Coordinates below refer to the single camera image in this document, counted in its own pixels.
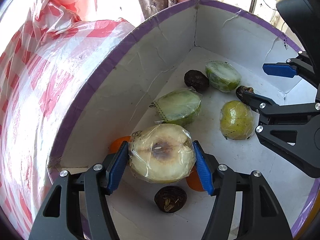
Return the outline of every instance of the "pink plastic object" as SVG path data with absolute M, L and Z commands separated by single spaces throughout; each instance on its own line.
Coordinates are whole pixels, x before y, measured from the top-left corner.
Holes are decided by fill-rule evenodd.
M 0 57 L 0 205 L 24 239 L 51 187 L 59 160 L 49 154 L 68 107 L 134 28 L 81 20 L 96 9 L 97 0 L 37 0 Z

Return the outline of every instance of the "silver bolt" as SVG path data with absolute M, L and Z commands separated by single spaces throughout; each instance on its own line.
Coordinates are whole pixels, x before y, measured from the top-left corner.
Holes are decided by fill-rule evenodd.
M 220 164 L 218 166 L 218 169 L 221 170 L 221 171 L 226 171 L 228 169 L 228 167 L 226 165 L 224 165 L 224 164 Z
M 60 177 L 65 177 L 68 175 L 68 171 L 61 171 L 60 172 Z
M 256 132 L 262 132 L 262 130 L 263 130 L 263 126 L 262 125 L 257 126 Z
M 253 174 L 256 177 L 260 177 L 261 176 L 261 172 L 260 171 L 253 171 Z
M 99 170 L 102 169 L 102 165 L 101 165 L 101 164 L 96 164 L 96 165 L 93 166 L 93 169 L 94 169 L 95 171 L 99 171 Z

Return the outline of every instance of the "orange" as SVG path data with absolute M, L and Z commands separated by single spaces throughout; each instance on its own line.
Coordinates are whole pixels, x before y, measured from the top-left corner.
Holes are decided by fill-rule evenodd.
M 131 137 L 131 136 L 124 136 L 124 137 L 118 138 L 118 139 L 115 140 L 113 143 L 111 143 L 111 145 L 110 145 L 110 147 L 109 147 L 109 153 L 110 153 L 110 154 L 111 154 L 111 153 L 116 153 L 116 152 L 119 150 L 122 142 L 123 142 L 123 141 L 129 142 L 129 141 L 130 141 L 130 137 Z
M 186 181 L 188 183 L 188 186 L 191 189 L 195 191 L 200 191 L 200 192 L 205 191 L 202 187 L 202 184 L 195 166 L 193 166 L 190 175 L 186 177 Z

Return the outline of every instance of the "box floor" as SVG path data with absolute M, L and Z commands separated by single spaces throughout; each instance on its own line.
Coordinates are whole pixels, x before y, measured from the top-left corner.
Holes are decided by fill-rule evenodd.
M 272 98 L 276 103 L 285 104 L 285 95 L 270 83 L 226 58 L 206 49 L 194 47 L 163 87 L 158 97 L 173 90 L 185 88 L 184 74 L 190 69 L 204 73 L 205 64 L 211 60 L 227 61 L 242 76 L 241 84 L 251 86 L 255 93 Z M 206 153 L 214 155 L 219 163 L 225 163 L 234 171 L 251 173 L 262 172 L 275 192 L 290 227 L 299 216 L 313 185 L 308 177 L 292 164 L 262 146 L 255 134 L 248 140 L 226 140 L 219 130 L 220 110 L 231 100 L 238 100 L 235 93 L 222 93 L 212 87 L 203 93 L 202 111 L 193 124 L 186 127 L 192 140 L 198 140 Z M 255 122 L 258 114 L 253 113 Z M 159 121 L 158 114 L 149 108 L 135 130 L 142 130 Z M 110 211 L 121 239 L 200 239 L 210 217 L 214 197 L 206 192 L 191 190 L 185 179 L 174 183 L 182 187 L 188 195 L 186 205 L 174 214 L 160 212 L 154 204 L 154 195 L 163 184 L 150 184 L 132 176 L 126 169 L 119 189 L 108 196 Z M 229 239 L 237 233 L 242 194 L 237 193 L 234 217 Z

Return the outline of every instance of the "cut fruit wrapped in plastic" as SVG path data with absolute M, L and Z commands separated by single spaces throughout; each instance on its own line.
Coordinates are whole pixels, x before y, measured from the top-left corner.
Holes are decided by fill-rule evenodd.
M 254 119 L 248 106 L 240 101 L 230 101 L 221 109 L 220 130 L 226 138 L 243 140 L 250 137 Z
M 150 183 L 171 183 L 189 176 L 196 156 L 188 131 L 163 123 L 132 134 L 129 166 Z
M 193 89 L 175 90 L 152 102 L 163 123 L 186 126 L 199 115 L 202 95 Z
M 210 61 L 205 66 L 210 85 L 221 92 L 231 92 L 241 82 L 241 75 L 228 62 Z

